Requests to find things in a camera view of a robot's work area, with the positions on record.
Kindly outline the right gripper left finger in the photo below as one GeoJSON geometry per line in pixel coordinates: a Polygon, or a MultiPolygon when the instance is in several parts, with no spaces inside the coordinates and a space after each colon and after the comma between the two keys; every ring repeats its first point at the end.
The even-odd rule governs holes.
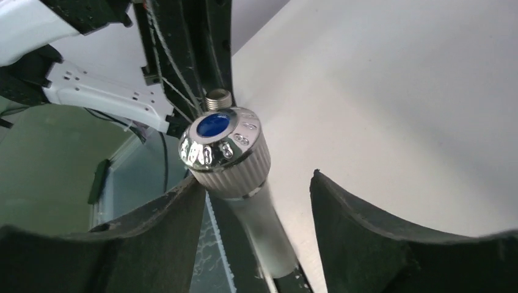
{"type": "Polygon", "coordinates": [[[192,176],[87,233],[1,228],[2,292],[188,292],[205,206],[192,176]]]}

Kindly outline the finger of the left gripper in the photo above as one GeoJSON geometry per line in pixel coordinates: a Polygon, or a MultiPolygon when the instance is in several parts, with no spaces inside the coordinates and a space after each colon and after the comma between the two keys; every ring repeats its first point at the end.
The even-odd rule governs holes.
{"type": "Polygon", "coordinates": [[[231,1],[204,1],[207,90],[233,91],[231,52],[231,1]]]}
{"type": "Polygon", "coordinates": [[[205,1],[133,1],[150,33],[159,83],[178,116],[193,121],[205,110],[202,58],[205,1]]]}

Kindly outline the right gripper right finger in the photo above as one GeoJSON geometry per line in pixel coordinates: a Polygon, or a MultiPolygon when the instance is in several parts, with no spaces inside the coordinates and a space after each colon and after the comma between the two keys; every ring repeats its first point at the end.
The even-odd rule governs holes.
{"type": "Polygon", "coordinates": [[[467,237],[417,225],[319,170],[310,198],[329,292],[517,291],[517,231],[467,237]]]}

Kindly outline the metal tee pipe fitting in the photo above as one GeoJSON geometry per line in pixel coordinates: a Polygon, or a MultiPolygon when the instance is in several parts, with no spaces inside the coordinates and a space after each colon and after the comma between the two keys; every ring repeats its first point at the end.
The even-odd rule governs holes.
{"type": "Polygon", "coordinates": [[[214,89],[205,95],[207,111],[216,111],[232,107],[232,93],[226,89],[214,89]]]}

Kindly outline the white plastic water faucet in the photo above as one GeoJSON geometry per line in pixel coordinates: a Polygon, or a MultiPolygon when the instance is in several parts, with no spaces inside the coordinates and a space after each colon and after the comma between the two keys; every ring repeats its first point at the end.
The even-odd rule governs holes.
{"type": "Polygon", "coordinates": [[[233,210],[270,276],[291,274],[299,261],[271,199],[271,156],[258,115],[243,107],[205,113],[182,134],[178,152],[207,192],[233,210]]]}

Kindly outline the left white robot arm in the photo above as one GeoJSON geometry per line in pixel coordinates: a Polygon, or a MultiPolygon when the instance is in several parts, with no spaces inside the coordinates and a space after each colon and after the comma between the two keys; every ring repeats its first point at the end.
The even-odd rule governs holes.
{"type": "Polygon", "coordinates": [[[231,1],[2,1],[1,96],[34,107],[75,106],[179,137],[208,110],[206,97],[233,91],[231,1]],[[147,85],[85,70],[53,43],[111,24],[136,25],[147,85]]]}

